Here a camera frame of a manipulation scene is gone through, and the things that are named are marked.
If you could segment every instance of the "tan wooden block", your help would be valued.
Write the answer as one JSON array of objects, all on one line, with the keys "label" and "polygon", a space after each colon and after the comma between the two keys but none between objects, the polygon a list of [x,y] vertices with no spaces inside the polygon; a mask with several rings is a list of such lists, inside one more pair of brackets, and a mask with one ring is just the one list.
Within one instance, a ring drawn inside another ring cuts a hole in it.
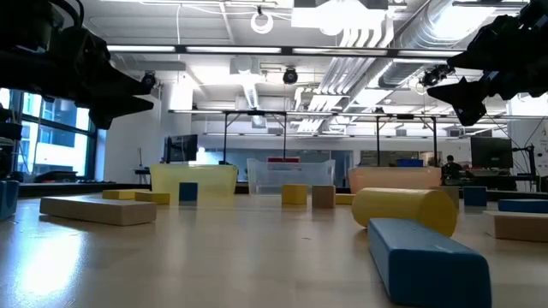
[{"label": "tan wooden block", "polygon": [[455,208],[459,210],[459,187],[451,187],[451,186],[438,186],[438,187],[430,187],[430,189],[433,190],[439,190],[442,192],[447,193],[449,198],[453,201],[453,204],[455,204]]},{"label": "tan wooden block", "polygon": [[332,185],[312,186],[313,209],[332,209],[335,207],[335,187]]},{"label": "tan wooden block", "polygon": [[283,185],[282,204],[307,205],[308,185]]},{"label": "tan wooden block", "polygon": [[115,189],[104,190],[103,198],[112,200],[135,200],[136,192],[148,192],[146,189]]},{"label": "tan wooden block", "polygon": [[335,204],[352,205],[354,196],[352,193],[338,193],[335,195]]},{"label": "tan wooden block", "polygon": [[155,204],[169,204],[170,194],[167,192],[136,192],[135,201],[147,201]]},{"label": "tan wooden block", "polygon": [[40,200],[40,213],[129,226],[156,220],[156,205],[134,200],[108,200],[90,196],[48,197]]},{"label": "tan wooden block", "polygon": [[496,239],[548,242],[548,214],[485,210],[483,218]]}]

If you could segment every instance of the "computer monitor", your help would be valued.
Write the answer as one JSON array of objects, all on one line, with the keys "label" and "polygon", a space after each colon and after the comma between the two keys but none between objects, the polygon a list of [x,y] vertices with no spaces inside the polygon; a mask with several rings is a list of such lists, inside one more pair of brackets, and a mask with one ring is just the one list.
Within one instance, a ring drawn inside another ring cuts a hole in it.
[{"label": "computer monitor", "polygon": [[197,151],[198,135],[195,134],[167,137],[164,142],[166,163],[195,161]]},{"label": "computer monitor", "polygon": [[514,168],[512,141],[510,139],[472,137],[472,166],[476,168]]}]

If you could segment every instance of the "blue block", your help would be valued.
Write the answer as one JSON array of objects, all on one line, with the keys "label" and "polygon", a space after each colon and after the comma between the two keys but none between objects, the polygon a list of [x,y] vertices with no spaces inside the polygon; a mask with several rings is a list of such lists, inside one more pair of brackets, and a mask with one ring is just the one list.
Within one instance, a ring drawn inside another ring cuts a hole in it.
[{"label": "blue block", "polygon": [[487,206],[487,187],[463,187],[465,206]]},{"label": "blue block", "polygon": [[369,249],[393,303],[436,308],[491,307],[487,261],[416,221],[373,218]]},{"label": "blue block", "polygon": [[198,183],[179,183],[179,201],[197,201]]},{"label": "blue block", "polygon": [[0,220],[15,214],[19,197],[19,182],[0,181]]},{"label": "blue block", "polygon": [[548,214],[548,200],[503,199],[498,201],[498,210]]}]

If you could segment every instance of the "person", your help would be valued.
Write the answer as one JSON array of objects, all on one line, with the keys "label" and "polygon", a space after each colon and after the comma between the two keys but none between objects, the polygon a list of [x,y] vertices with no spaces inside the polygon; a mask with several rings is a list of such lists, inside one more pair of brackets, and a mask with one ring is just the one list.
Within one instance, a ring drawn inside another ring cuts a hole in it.
[{"label": "person", "polygon": [[442,177],[444,180],[457,180],[460,178],[459,171],[462,170],[462,166],[455,163],[455,158],[452,155],[447,156],[447,163],[442,167]]}]

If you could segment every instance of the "clear plastic bin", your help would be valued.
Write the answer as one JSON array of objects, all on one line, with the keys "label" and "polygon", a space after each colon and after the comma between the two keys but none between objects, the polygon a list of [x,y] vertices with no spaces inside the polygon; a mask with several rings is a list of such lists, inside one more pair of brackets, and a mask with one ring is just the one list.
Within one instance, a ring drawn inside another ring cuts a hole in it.
[{"label": "clear plastic bin", "polygon": [[323,163],[265,163],[247,160],[249,194],[281,194],[282,185],[333,185],[335,161]]},{"label": "clear plastic bin", "polygon": [[352,193],[366,187],[430,189],[442,177],[441,168],[434,167],[356,167],[348,175]]},{"label": "clear plastic bin", "polygon": [[232,198],[238,169],[229,165],[183,165],[161,163],[151,166],[152,191],[169,193],[171,203],[179,200],[179,183],[198,183],[201,198]]}]

